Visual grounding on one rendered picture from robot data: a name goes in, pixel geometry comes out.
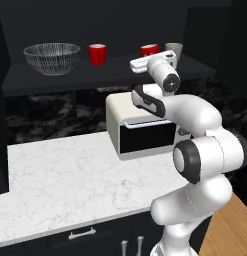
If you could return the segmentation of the clear glass bowl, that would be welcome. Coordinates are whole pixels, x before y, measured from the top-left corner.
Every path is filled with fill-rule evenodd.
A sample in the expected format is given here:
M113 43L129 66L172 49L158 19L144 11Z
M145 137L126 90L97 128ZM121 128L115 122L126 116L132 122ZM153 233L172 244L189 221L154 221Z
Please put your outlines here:
M46 76L60 76L71 72L80 60L81 48L71 43L43 43L23 50L27 63Z

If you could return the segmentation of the grey cup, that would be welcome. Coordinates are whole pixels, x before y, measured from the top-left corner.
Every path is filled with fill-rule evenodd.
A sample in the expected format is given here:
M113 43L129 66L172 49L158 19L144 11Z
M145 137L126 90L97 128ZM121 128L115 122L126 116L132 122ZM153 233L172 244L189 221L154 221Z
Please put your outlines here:
M177 60L180 60L183 45L181 43L166 43L165 50L169 51L168 57L172 57L172 52L175 53Z

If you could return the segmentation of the black drawer front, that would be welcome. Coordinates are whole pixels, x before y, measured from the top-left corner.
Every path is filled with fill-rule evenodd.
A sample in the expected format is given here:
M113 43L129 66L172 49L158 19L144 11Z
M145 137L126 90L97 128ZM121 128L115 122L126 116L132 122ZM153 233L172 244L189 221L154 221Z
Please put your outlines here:
M82 242L93 241L99 238L109 236L117 237L118 239L125 239L130 242L130 255L132 255L132 231L133 223L142 220L149 220L147 212L130 215L106 222L102 222L93 226L86 226L72 231L63 232L56 235L50 235L43 238L31 240L25 244L29 256L53 256L53 252L60 248L70 245L76 245ZM85 237L80 237L74 240L68 240L71 232L81 233L89 231L93 227L97 233Z

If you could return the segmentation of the black cabinet door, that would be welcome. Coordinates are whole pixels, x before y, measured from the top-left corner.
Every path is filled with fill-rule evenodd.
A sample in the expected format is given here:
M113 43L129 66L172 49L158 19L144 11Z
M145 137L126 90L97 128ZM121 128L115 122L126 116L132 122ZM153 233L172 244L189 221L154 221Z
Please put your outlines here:
M247 98L247 0L187 0L184 53Z
M3 82L11 66L11 61L0 20L0 195L9 191L7 125Z

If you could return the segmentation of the black wall cabinet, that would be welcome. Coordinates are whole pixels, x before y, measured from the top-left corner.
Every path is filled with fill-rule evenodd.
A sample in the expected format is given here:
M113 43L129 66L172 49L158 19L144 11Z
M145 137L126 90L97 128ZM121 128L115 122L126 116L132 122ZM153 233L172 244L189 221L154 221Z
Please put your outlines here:
M140 47L183 40L187 0L0 0L0 20L11 60L3 83L7 97L95 87L150 83L129 62ZM50 77L31 68L23 50L38 43L66 42L81 47L70 73ZM91 44L107 46L105 64L94 66Z

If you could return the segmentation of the black toaster oven door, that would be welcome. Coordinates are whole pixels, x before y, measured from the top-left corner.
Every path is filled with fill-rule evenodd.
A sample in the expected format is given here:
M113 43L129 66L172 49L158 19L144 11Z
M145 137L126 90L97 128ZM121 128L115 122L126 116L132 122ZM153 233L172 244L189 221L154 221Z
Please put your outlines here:
M176 125L167 123L156 126L128 129L120 127L120 152L164 147L174 144Z

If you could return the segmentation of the red cup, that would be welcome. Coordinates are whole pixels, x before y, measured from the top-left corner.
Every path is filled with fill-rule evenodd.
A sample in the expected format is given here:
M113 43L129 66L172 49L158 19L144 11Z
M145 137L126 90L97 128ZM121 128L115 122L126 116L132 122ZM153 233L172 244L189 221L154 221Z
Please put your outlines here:
M159 51L157 44L149 44L140 47L140 53L142 57L156 54Z
M89 56L91 63L94 66L101 66L105 64L107 55L107 46L104 44L91 44L89 46Z

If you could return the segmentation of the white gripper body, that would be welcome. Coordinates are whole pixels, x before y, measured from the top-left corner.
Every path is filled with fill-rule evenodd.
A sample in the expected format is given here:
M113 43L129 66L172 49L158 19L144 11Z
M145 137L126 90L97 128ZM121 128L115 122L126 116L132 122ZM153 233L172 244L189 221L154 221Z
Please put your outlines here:
M155 55L138 58L130 61L130 68L134 73L152 72L154 63L158 60Z

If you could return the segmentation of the white toaster oven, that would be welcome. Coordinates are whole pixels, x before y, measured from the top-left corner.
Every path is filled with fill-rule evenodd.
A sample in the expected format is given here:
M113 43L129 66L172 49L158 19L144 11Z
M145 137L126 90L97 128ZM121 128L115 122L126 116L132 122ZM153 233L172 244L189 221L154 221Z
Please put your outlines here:
M130 92L113 93L106 97L106 128L118 157L121 160L130 160L157 154L170 153L174 146L183 140L191 138L191 134L176 125L174 144L136 152L120 152L120 127L124 122L129 124L163 120L149 112L135 107Z

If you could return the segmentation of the black cupboard door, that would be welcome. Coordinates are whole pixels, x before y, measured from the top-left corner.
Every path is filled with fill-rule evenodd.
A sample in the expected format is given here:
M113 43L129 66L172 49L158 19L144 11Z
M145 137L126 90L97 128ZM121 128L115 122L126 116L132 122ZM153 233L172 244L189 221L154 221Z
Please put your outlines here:
M137 256L138 238L143 237L141 256L150 256L153 247L159 242L163 233L163 227L153 220L142 220L133 223L132 231L132 255Z
M53 252L53 256L122 256L121 241L114 236L66 246ZM126 256L130 255L130 242L127 244Z

